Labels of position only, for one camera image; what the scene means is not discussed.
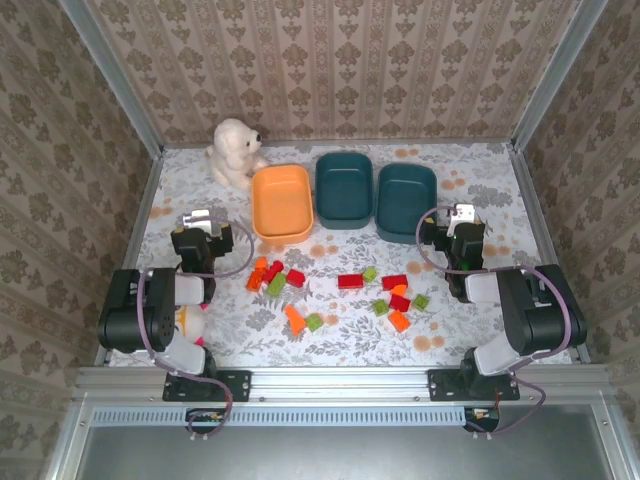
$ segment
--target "toy block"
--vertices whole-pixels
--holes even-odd
[[[389,321],[393,324],[398,333],[404,332],[411,326],[409,320],[407,320],[407,317],[405,317],[400,312],[393,312],[391,315],[389,315]]]
[[[364,278],[362,278],[361,273],[354,275],[338,275],[338,288],[340,290],[362,287],[364,287]]]
[[[307,322],[307,327],[309,327],[309,330],[311,330],[312,332],[315,332],[322,325],[324,325],[324,322],[320,318],[320,315],[318,315],[317,313],[312,313],[306,318],[305,321]]]
[[[407,310],[409,310],[410,305],[411,300],[409,300],[408,298],[401,297],[400,295],[391,295],[389,308],[393,310],[399,310],[401,312],[406,312]]]
[[[362,278],[364,278],[365,282],[371,283],[375,280],[376,275],[378,275],[378,272],[376,272],[376,269],[373,267],[369,267],[362,274]]]
[[[249,277],[249,281],[247,282],[247,290],[250,292],[258,292],[260,291],[260,285],[262,284],[262,276],[264,274],[257,270],[251,273]]]
[[[299,272],[298,270],[294,270],[293,268],[289,270],[289,273],[287,273],[287,283],[289,285],[293,285],[294,287],[302,287],[305,280],[306,278],[304,276],[304,273]]]
[[[286,283],[287,277],[284,276],[284,273],[276,273],[276,276],[273,277],[273,280],[271,280],[271,283],[267,287],[267,293],[272,297],[277,297],[280,295]]]
[[[424,312],[424,309],[427,308],[427,305],[429,305],[429,299],[424,295],[418,295],[416,298],[413,299],[413,302],[411,302],[411,305],[413,305],[413,308],[416,308],[421,312]]]
[[[387,306],[387,302],[385,302],[384,300],[376,300],[375,302],[373,302],[372,306],[373,306],[373,313],[376,314],[376,317],[379,317],[380,315],[384,315],[385,313],[389,312],[389,307]]]
[[[409,285],[406,275],[391,275],[389,277],[382,277],[382,289],[391,290],[397,285]]]
[[[407,293],[407,286],[406,285],[396,285],[395,287],[393,287],[391,289],[391,293],[393,295],[400,295],[401,297],[404,297],[404,294]]]
[[[276,260],[275,262],[273,262],[273,265],[269,267],[269,270],[267,270],[267,272],[264,274],[262,280],[267,283],[271,283],[276,274],[280,273],[282,270],[284,270],[284,265],[280,260]]]
[[[265,257],[260,257],[258,260],[256,260],[256,266],[254,267],[254,270],[262,270],[262,273],[265,273],[268,267],[269,266],[267,265],[267,259]]]
[[[295,336],[298,336],[300,332],[302,332],[302,330],[307,327],[307,323],[304,321],[304,318],[302,318],[302,315],[300,315],[298,311],[291,305],[287,305],[284,308],[284,313],[286,313],[287,317],[289,318],[289,326],[291,326],[291,332],[293,332]]]

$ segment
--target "white teddy bear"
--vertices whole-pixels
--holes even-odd
[[[233,185],[243,190],[251,187],[249,173],[268,166],[256,154],[262,145],[260,134],[240,120],[228,118],[216,127],[213,145],[205,152],[213,179],[224,187]]]

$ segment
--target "floral tablecloth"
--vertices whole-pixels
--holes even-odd
[[[357,145],[349,147],[265,147],[261,153],[272,164],[296,163],[307,169],[314,185],[316,160],[327,152],[347,150],[367,155],[374,178],[383,166],[409,162],[431,168],[438,178],[438,203],[471,202],[487,225],[485,265],[506,266],[538,262],[529,220],[519,194],[506,145],[420,144]],[[212,214],[251,227],[250,195],[212,182],[203,150],[168,150],[146,227],[139,267],[175,266],[169,233],[183,213],[209,208]],[[239,232],[231,254],[216,260],[216,271],[239,266],[249,244]],[[245,288],[250,272],[220,279],[207,309],[206,343],[219,366],[414,366],[455,365],[464,352],[503,329],[498,306],[461,304],[451,297],[443,275],[432,271],[415,246],[381,240],[373,219],[361,230],[327,230],[316,220],[309,240],[271,248],[256,240],[257,254],[269,263],[281,260],[307,276],[303,288],[287,285],[271,298]],[[430,258],[446,264],[444,255],[426,247]],[[364,271],[375,265],[379,276],[362,290],[338,290],[337,276]],[[372,301],[389,299],[380,276],[406,274],[408,297],[421,293],[430,302],[424,312],[411,309],[411,327],[397,333],[386,316],[376,317]],[[311,333],[293,336],[284,314],[286,305],[300,313],[318,313],[324,325]],[[568,354],[550,360],[569,363]],[[112,366],[146,363],[114,352]]]

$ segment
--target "purple cable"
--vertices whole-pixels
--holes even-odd
[[[249,245],[251,247],[251,251],[249,253],[249,258],[247,259],[247,261],[240,268],[238,268],[236,270],[233,270],[231,272],[209,273],[209,274],[177,273],[176,275],[182,275],[182,276],[185,276],[185,277],[224,278],[224,277],[230,277],[232,275],[235,275],[236,273],[241,272],[242,270],[244,270],[247,267],[247,265],[249,265],[249,263],[251,263],[251,260],[253,259],[253,253],[255,251],[255,244],[253,242],[253,238],[251,237],[251,233],[244,226],[239,224],[238,222],[233,222],[231,220],[226,220],[226,219],[222,219],[222,218],[218,218],[218,217],[208,217],[208,219],[211,220],[211,221],[217,222],[217,223],[229,223],[229,224],[239,228],[247,236],[247,238],[249,239]],[[137,313],[137,317],[138,317],[138,327],[140,329],[140,337],[142,338],[142,343],[144,345],[144,348],[149,353],[149,357],[151,358],[151,360],[159,368],[162,368],[163,370],[166,370],[167,372],[171,373],[172,375],[183,377],[183,378],[187,378],[187,379],[193,380],[195,382],[211,383],[213,385],[216,385],[218,388],[222,389],[222,391],[224,392],[225,403],[226,403],[225,412],[224,412],[224,415],[223,415],[222,419],[220,420],[220,423],[218,423],[218,425],[211,432],[209,432],[207,434],[207,435],[215,435],[216,433],[218,433],[220,431],[220,429],[223,427],[223,425],[229,420],[229,417],[231,415],[231,409],[233,407],[233,394],[231,393],[231,390],[229,390],[229,387],[227,387],[221,381],[216,380],[215,378],[198,377],[197,375],[193,375],[191,373],[187,373],[187,372],[183,372],[183,371],[180,371],[180,370],[176,370],[176,369],[172,368],[170,365],[167,365],[167,364],[163,363],[162,361],[156,359],[156,352],[153,350],[153,347],[151,346],[151,342],[149,341],[149,336],[147,335],[147,331],[146,331],[146,328],[145,328],[143,305],[142,305],[142,303],[143,303],[142,302],[142,300],[143,300],[142,297],[144,295],[144,283],[145,283],[145,280],[146,280],[147,276],[152,271],[153,271],[152,268],[145,268],[145,269],[142,270],[142,272],[140,272],[140,278],[138,279],[138,290],[136,292],[136,313]],[[192,433],[192,434],[194,433],[193,429],[192,429],[192,424],[193,424],[193,419],[194,418],[195,418],[194,416],[190,417],[188,425],[187,425],[187,430],[189,431],[189,433]]]
[[[533,354],[531,357],[526,358],[526,359],[522,360],[521,362],[517,363],[516,365],[514,365],[511,368],[511,370],[507,373],[509,375],[509,377],[511,377],[511,379],[514,380],[515,382],[518,382],[518,383],[520,383],[520,384],[522,384],[522,385],[524,385],[526,387],[529,387],[529,388],[531,388],[533,390],[536,390],[536,391],[540,392],[540,394],[541,394],[540,400],[522,418],[518,419],[516,422],[512,423],[511,425],[509,425],[507,427],[504,427],[504,428],[502,428],[500,430],[496,430],[493,433],[491,433],[491,435],[498,435],[498,434],[501,434],[501,433],[508,432],[513,427],[516,427],[517,425],[520,425],[523,421],[525,421],[527,418],[529,418],[531,415],[533,415],[535,412],[537,412],[540,409],[540,407],[542,407],[542,404],[546,400],[547,395],[546,395],[545,391],[542,388],[538,387],[537,385],[534,385],[533,383],[529,383],[529,382],[526,382],[526,381],[524,381],[522,379],[517,378],[516,375],[515,375],[515,371],[518,370],[519,368],[524,367],[525,365],[529,365],[531,362],[533,362],[533,360],[538,360],[540,358],[551,357],[553,355],[556,355],[556,354],[562,352],[564,349],[567,348],[567,346],[569,345],[569,341],[571,339],[571,317],[569,316],[569,308],[567,307],[567,302],[565,302],[564,298],[562,298],[562,295],[560,294],[560,291],[556,288],[556,286],[553,283],[551,283],[551,280],[549,280],[547,277],[545,277],[542,273],[538,272],[534,267],[531,267],[529,265],[516,265],[516,266],[513,266],[513,267],[498,267],[498,268],[483,268],[481,270],[452,270],[452,269],[449,269],[449,268],[441,267],[440,265],[437,265],[434,262],[432,262],[431,259],[424,253],[424,250],[422,250],[422,247],[420,245],[420,227],[422,227],[422,223],[427,219],[427,217],[429,215],[431,215],[432,213],[435,213],[437,211],[440,211],[440,210],[446,210],[448,212],[453,212],[454,215],[457,212],[455,207],[451,207],[451,206],[448,206],[448,205],[434,207],[434,208],[428,210],[424,215],[422,215],[422,217],[418,221],[418,226],[416,227],[416,246],[418,247],[418,251],[420,252],[420,255],[422,256],[422,258],[424,259],[425,262],[427,262],[429,265],[431,265],[436,270],[440,270],[440,271],[442,271],[444,273],[449,273],[451,275],[471,275],[471,274],[476,274],[476,273],[497,272],[497,271],[500,271],[500,270],[526,270],[527,272],[531,273],[532,275],[534,275],[535,277],[540,279],[542,281],[542,283],[544,283],[545,286],[551,291],[551,293],[553,293],[553,296],[556,297],[556,300],[558,301],[558,304],[560,305],[560,310],[562,311],[562,318],[564,320],[564,335],[562,337],[562,342],[560,342],[560,345],[558,345],[557,348],[551,350],[550,352],[542,352],[542,353],[539,353],[539,354]],[[471,425],[472,427],[474,427],[475,429],[477,429],[478,431],[488,434],[488,432],[486,432],[484,429],[482,429],[478,425],[476,425],[476,424],[474,424],[472,422],[467,422],[467,423],[469,425]]]

